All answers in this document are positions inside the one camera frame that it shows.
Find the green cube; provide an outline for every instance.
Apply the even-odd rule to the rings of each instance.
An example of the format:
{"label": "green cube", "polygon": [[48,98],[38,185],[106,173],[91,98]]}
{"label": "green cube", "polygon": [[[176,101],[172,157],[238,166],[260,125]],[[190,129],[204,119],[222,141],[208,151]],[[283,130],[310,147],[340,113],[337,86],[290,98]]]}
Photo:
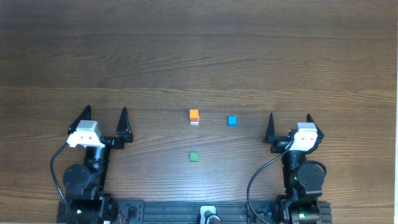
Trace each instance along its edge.
{"label": "green cube", "polygon": [[191,161],[191,162],[199,162],[199,153],[191,152],[190,153],[190,157],[189,157],[189,161]]}

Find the brown wood surface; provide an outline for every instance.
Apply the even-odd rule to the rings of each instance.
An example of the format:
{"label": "brown wood surface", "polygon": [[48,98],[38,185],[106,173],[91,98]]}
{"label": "brown wood surface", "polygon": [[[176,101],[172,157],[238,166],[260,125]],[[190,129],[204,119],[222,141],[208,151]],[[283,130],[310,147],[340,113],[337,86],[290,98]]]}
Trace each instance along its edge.
{"label": "brown wood surface", "polygon": [[[134,143],[106,183],[118,198],[243,202],[275,156],[269,113],[277,134],[311,113],[334,223],[392,223],[396,22],[380,0],[0,0],[0,221],[55,221],[50,158],[90,104],[106,134],[129,110]],[[61,181],[83,155],[58,157]],[[252,186],[282,192],[280,162]]]}

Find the blue cube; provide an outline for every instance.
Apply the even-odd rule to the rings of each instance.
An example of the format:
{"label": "blue cube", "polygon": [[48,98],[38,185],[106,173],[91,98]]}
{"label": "blue cube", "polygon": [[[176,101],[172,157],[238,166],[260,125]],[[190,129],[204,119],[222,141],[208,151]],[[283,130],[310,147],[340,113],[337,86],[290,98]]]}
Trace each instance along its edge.
{"label": "blue cube", "polygon": [[237,120],[236,116],[228,116],[228,126],[236,126],[238,123]]}

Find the wood grain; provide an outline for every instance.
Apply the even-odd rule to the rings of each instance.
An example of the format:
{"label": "wood grain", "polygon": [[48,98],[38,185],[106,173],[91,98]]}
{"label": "wood grain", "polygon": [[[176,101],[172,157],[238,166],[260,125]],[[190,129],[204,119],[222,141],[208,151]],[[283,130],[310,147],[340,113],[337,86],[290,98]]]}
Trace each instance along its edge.
{"label": "wood grain", "polygon": [[[126,106],[134,142],[106,190],[148,201],[245,201],[286,134],[325,133],[334,223],[391,223],[397,83],[394,1],[0,1],[0,222],[54,222],[49,161],[85,105],[106,134]],[[188,110],[200,110],[199,127]],[[227,127],[228,115],[238,126]],[[191,163],[189,152],[200,154]],[[57,175],[84,150],[57,159]],[[280,164],[254,199],[283,191]]]}

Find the orange object behind gripper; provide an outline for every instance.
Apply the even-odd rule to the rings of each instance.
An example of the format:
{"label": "orange object behind gripper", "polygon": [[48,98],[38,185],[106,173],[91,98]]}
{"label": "orange object behind gripper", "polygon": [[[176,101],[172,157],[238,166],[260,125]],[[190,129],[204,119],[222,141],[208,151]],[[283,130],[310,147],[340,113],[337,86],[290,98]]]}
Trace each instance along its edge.
{"label": "orange object behind gripper", "polygon": [[189,120],[191,122],[199,122],[199,110],[189,110]]}

